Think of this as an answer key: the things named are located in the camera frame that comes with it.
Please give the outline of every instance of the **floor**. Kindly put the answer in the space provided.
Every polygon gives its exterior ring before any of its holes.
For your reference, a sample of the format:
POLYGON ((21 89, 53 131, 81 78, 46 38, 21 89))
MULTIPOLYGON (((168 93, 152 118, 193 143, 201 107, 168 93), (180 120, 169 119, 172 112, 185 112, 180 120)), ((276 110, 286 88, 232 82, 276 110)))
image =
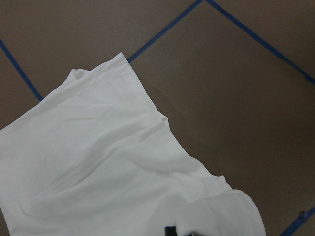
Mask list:
MULTIPOLYGON (((45 97, 71 69, 129 58, 194 2, 2 0, 0 38, 45 97)), ((276 236, 315 206, 315 85, 200 2, 131 66, 183 148, 249 194, 276 236)), ((216 2, 315 78, 314 1, 216 2)), ((0 128, 37 103, 0 50, 0 128)), ((315 216, 294 235, 314 234, 315 216)))

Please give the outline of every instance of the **brown surface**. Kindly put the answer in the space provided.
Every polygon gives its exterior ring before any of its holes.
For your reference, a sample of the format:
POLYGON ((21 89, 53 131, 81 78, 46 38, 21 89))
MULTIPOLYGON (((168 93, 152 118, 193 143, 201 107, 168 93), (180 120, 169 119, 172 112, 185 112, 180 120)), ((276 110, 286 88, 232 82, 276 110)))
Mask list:
MULTIPOLYGON (((120 51, 131 56, 192 2, 5 0, 0 37, 45 96, 70 69, 92 69, 120 51)), ((315 75, 313 3, 218 2, 315 75), (292 10, 296 5, 299 10, 292 10), (284 19, 274 15, 276 6, 284 19)), ((4 127, 36 98, 0 59, 4 127)), ((185 150, 253 198, 268 235, 315 205, 315 86, 209 4, 131 65, 185 150)), ((314 219, 296 235, 311 236, 312 230, 314 219)), ((0 235, 7 230, 0 228, 0 235)))

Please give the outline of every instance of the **white fabric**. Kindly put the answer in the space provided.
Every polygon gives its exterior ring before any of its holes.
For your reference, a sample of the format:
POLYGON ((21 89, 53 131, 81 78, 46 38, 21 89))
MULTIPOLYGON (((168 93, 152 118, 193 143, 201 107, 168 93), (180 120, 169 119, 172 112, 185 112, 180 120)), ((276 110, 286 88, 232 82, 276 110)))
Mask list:
POLYGON ((252 200, 172 135, 120 53, 0 131, 11 236, 264 236, 252 200))

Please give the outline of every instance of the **blue grout line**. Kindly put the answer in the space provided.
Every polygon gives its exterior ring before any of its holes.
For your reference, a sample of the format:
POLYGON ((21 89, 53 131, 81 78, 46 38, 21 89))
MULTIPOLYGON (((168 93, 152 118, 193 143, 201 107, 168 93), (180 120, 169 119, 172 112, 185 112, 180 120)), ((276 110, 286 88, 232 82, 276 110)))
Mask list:
POLYGON ((299 217, 293 221, 280 236, 291 236, 297 229, 303 225, 313 214, 315 213, 315 207, 307 212, 303 212, 299 217))
POLYGON ((32 84, 32 82, 29 80, 29 78, 27 77, 27 75, 24 73, 24 71, 21 69, 21 67, 19 66, 18 62, 14 59, 14 57, 12 56, 12 54, 9 52, 9 50, 7 49, 7 47, 5 46, 5 44, 2 42, 2 40, 0 39, 0 47, 2 48, 2 50, 4 51, 4 53, 6 54, 6 56, 9 58, 9 60, 11 61, 12 65, 15 67, 15 69, 19 72, 19 74, 21 75, 22 79, 24 80, 24 82, 27 84, 27 86, 30 88, 30 90, 34 93, 34 95, 36 96, 36 98, 41 101, 43 100, 43 97, 39 94, 39 92, 37 91, 37 89, 35 88, 35 86, 32 84))
POLYGON ((154 42, 161 38, 166 32, 168 32, 173 26, 175 26, 181 19, 188 15, 192 10, 194 10, 203 0, 195 1, 190 7, 183 11, 178 17, 176 17, 171 23, 169 23, 165 28, 163 28, 159 33, 157 33, 149 42, 142 46, 137 52, 135 52, 131 57, 128 58, 128 62, 131 63, 140 54, 142 54, 147 48, 149 48, 154 42))
POLYGON ((224 9, 222 9, 216 2, 214 2, 213 0, 205 0, 205 1, 207 3, 209 3, 212 7, 214 7, 216 10, 218 10, 220 13, 222 13, 226 18, 228 18, 234 24, 236 24, 239 28, 241 28, 243 31, 245 31, 245 33, 247 33, 249 36, 251 36, 253 39, 255 39, 258 43, 260 43, 262 46, 264 46, 267 50, 269 50, 271 53, 273 53, 275 56, 284 60, 286 63, 288 63, 290 66, 292 66, 298 72, 300 72, 308 81, 315 84, 314 78, 312 78, 309 74, 307 74, 299 66, 294 64, 290 59, 288 59, 286 56, 284 56, 282 53, 280 53, 277 49, 275 49, 269 43, 267 43, 264 39, 262 39, 260 36, 258 36, 255 32, 253 32, 251 29, 249 29, 247 26, 245 26, 238 19, 236 19, 234 16, 232 16, 230 13, 228 13, 224 9))

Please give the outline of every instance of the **blue tape strip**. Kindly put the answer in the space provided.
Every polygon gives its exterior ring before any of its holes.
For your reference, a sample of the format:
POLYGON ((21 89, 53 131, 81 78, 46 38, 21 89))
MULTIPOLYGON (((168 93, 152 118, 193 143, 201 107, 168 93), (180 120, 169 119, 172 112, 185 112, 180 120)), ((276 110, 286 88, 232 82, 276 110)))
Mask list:
POLYGON ((291 236, 301 225, 303 225, 313 214, 315 213, 315 207, 307 212, 303 212, 299 217, 292 222, 292 224, 283 231, 280 236, 291 236))
POLYGON ((2 50, 4 51, 4 53, 6 54, 6 56, 9 58, 9 60, 11 61, 12 65, 15 67, 15 69, 19 72, 19 74, 21 75, 22 79, 24 80, 24 82, 27 84, 27 86, 30 88, 30 90, 34 93, 34 95, 36 96, 36 98, 41 101, 43 100, 43 97, 39 94, 39 92, 37 91, 37 89, 35 88, 35 86, 31 83, 31 81, 29 80, 29 78, 27 77, 27 75, 24 73, 24 71, 21 69, 21 67, 19 66, 19 64, 17 63, 17 61, 14 59, 14 57, 12 56, 12 54, 9 52, 9 50, 7 49, 7 47, 5 46, 5 44, 2 42, 2 40, 0 39, 0 47, 2 48, 2 50))
POLYGON ((276 55, 280 59, 284 60, 286 63, 288 63, 290 66, 292 66, 298 72, 300 72, 308 81, 310 81, 313 84, 315 84, 315 79, 314 78, 312 78, 309 74, 307 74, 299 66, 294 64, 291 60, 289 60, 286 56, 284 56, 282 53, 280 53, 277 49, 275 49, 273 46, 271 46, 269 43, 267 43, 265 40, 263 40, 260 36, 258 36, 252 30, 250 30, 247 26, 245 26, 238 19, 236 19, 230 13, 226 12, 224 9, 222 9, 217 3, 215 3, 213 0, 206 0, 206 2, 209 3, 216 10, 218 10, 220 13, 222 13, 226 18, 228 18, 230 21, 232 21, 234 24, 236 24, 243 31, 245 31, 249 36, 251 36, 253 39, 255 39, 258 43, 260 43, 262 46, 264 46, 271 53, 273 53, 274 55, 276 55))
POLYGON ((176 25, 181 19, 183 19, 188 13, 194 10, 203 0, 195 1, 190 7, 183 11, 178 17, 176 17, 171 23, 169 23, 164 29, 157 33, 149 42, 142 46, 137 52, 135 52, 131 57, 128 58, 128 62, 131 63, 135 60, 141 53, 143 53, 147 48, 149 48, 155 41, 161 38, 166 32, 168 32, 174 25, 176 25))

